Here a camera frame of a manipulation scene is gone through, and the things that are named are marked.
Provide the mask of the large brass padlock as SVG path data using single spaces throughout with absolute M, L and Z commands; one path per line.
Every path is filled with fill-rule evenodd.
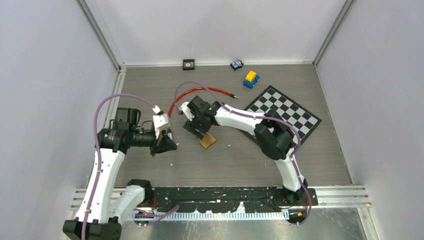
M 207 133 L 206 135 L 203 136 L 203 138 L 199 141 L 199 143 L 202 145 L 204 149 L 208 149 L 216 141 L 217 141 L 216 138 L 211 133 Z

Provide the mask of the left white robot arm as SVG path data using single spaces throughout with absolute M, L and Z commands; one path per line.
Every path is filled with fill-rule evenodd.
M 141 111 L 119 107 L 108 128 L 97 133 L 99 150 L 95 152 L 92 174 L 75 218 L 66 220 L 63 233 L 71 240 L 118 240 L 123 225 L 133 210 L 148 207 L 154 199 L 148 180 L 132 179 L 122 195 L 111 202 L 119 169 L 131 147 L 148 147 L 150 154 L 174 151 L 177 145 L 167 135 L 169 116 L 161 110 L 153 115 L 149 130 L 139 127 Z

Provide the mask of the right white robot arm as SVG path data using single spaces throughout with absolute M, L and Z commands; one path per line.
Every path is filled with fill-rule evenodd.
M 184 129 L 199 140 L 207 136 L 212 126 L 231 127 L 253 136 L 262 153 L 275 161 L 282 177 L 287 202 L 299 205 L 305 199 L 307 181 L 301 174 L 295 157 L 300 144 L 293 141 L 300 136 L 276 111 L 249 112 L 219 100 L 210 104 L 195 96 L 191 101 L 182 103 L 178 113 L 187 118 Z

